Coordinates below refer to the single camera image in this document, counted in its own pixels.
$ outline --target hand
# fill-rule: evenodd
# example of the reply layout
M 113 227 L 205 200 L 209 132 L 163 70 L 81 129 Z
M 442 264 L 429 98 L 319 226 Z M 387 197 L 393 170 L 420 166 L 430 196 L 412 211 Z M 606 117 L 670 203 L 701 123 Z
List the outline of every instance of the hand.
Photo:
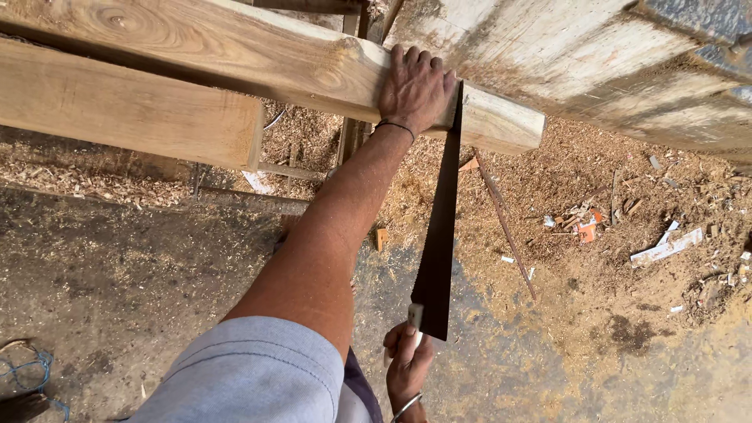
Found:
M 392 412 L 398 412 L 423 388 L 426 374 L 433 360 L 431 337 L 423 334 L 423 340 L 415 348 L 417 329 L 403 322 L 384 337 L 387 354 L 394 358 L 387 371 L 387 393 Z M 423 423 L 426 410 L 420 402 L 408 408 L 399 418 L 403 423 Z
M 378 109 L 382 119 L 410 128 L 415 136 L 428 129 L 447 108 L 454 94 L 455 72 L 444 73 L 439 57 L 410 47 L 392 49 L 392 67 L 381 89 Z

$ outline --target orange plastic scrap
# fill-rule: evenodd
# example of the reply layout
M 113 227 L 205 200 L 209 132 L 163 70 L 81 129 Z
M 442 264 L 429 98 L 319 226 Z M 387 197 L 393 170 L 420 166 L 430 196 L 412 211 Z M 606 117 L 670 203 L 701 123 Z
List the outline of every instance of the orange plastic scrap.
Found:
M 575 225 L 575 232 L 580 235 L 580 244 L 587 244 L 596 240 L 596 225 L 603 220 L 603 215 L 597 208 L 591 208 L 590 213 L 593 213 L 590 221 Z

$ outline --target saw blade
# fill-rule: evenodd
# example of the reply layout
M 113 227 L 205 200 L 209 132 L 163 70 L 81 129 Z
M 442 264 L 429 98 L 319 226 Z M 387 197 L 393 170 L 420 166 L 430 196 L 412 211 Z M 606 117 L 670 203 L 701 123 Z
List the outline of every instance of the saw blade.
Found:
M 426 245 L 410 299 L 423 306 L 420 330 L 434 338 L 447 340 L 449 302 L 452 288 L 452 253 L 454 250 L 454 218 L 459 176 L 459 139 L 462 132 L 462 98 L 464 82 L 459 82 L 454 123 L 444 143 L 444 155 L 438 171 L 436 194 Z

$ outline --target saw handle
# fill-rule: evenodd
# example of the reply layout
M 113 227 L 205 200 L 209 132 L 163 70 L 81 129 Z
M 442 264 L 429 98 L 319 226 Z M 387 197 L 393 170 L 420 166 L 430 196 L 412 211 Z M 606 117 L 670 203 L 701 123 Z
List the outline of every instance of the saw handle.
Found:
M 423 304 L 412 303 L 408 307 L 408 324 L 415 326 L 418 331 L 415 333 L 415 349 L 420 345 L 420 341 L 423 340 L 423 332 L 420 331 L 420 322 L 423 320 Z M 392 358 L 389 356 L 389 350 L 384 348 L 384 369 L 388 369 L 392 363 Z

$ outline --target concrete floor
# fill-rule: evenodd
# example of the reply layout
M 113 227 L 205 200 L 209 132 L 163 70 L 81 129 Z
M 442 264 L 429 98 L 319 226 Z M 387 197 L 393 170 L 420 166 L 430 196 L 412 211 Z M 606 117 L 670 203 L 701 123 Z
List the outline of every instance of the concrete floor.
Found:
M 47 393 L 72 421 L 124 418 L 171 361 L 253 281 L 279 218 L 196 208 L 176 215 L 0 191 L 0 341 L 55 355 Z M 386 410 L 381 339 L 405 318 L 419 253 L 364 242 L 353 349 Z M 607 378 L 568 374 L 550 339 L 499 322 L 454 264 L 449 342 L 426 383 L 432 421 L 745 421 L 752 331 L 711 325 L 674 348 L 653 342 Z M 595 369 L 601 358 L 593 358 Z M 10 386 L 0 385 L 9 394 Z M 36 421 L 61 421 L 52 409 Z

